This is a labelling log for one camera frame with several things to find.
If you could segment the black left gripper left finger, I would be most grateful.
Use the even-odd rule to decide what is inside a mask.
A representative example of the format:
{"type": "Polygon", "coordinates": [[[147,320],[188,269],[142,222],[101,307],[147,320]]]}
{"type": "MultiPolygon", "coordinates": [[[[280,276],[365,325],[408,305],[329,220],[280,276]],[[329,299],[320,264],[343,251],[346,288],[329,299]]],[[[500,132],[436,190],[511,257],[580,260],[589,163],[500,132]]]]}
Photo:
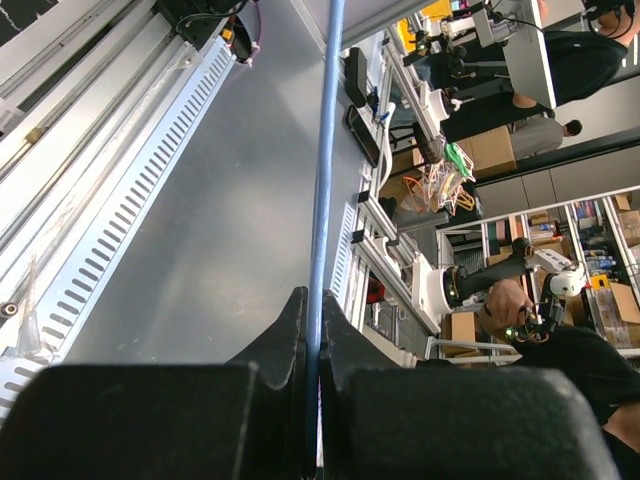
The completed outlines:
{"type": "Polygon", "coordinates": [[[5,479],[299,479],[307,291],[223,364],[40,371],[1,428],[5,479]]]}

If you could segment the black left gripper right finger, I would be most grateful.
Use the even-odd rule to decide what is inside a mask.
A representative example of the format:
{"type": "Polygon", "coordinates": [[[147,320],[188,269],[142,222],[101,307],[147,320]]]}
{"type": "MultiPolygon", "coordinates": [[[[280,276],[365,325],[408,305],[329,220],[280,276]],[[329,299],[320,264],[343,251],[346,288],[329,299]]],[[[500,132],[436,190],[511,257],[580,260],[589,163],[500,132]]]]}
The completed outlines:
{"type": "Polygon", "coordinates": [[[614,479],[584,397],[560,372],[404,368],[323,298],[329,479],[614,479]]]}

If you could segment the operator hand on controller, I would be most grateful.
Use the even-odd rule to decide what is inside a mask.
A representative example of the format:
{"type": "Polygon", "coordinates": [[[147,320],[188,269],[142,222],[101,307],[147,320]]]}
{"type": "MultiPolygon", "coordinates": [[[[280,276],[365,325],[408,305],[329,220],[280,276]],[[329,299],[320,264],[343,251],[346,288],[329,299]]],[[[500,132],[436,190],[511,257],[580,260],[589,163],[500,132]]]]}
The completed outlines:
{"type": "Polygon", "coordinates": [[[508,327],[520,327],[526,322],[526,310],[533,302],[515,280],[502,280],[491,288],[478,314],[482,328],[492,337],[506,341],[508,327]]]}

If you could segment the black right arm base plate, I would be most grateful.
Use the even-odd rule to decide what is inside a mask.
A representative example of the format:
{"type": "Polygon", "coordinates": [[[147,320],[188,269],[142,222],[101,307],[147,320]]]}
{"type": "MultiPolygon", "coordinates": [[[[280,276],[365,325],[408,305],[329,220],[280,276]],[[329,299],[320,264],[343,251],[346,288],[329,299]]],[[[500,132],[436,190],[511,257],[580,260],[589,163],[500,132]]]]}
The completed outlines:
{"type": "Polygon", "coordinates": [[[237,16],[248,1],[157,0],[155,9],[183,41],[200,50],[219,25],[237,16]]]}

